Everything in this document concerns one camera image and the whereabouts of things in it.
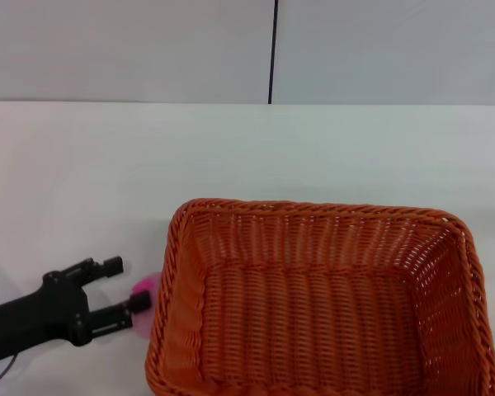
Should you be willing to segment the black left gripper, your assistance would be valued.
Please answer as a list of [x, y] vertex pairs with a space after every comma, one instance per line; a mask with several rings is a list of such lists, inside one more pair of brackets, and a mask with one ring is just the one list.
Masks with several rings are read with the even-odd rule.
[[83, 286], [124, 272], [120, 256], [102, 263], [85, 259], [66, 271], [43, 276], [35, 292], [0, 304], [0, 360], [40, 344], [65, 340], [76, 347], [133, 327], [133, 317], [151, 308], [147, 290], [90, 313]]

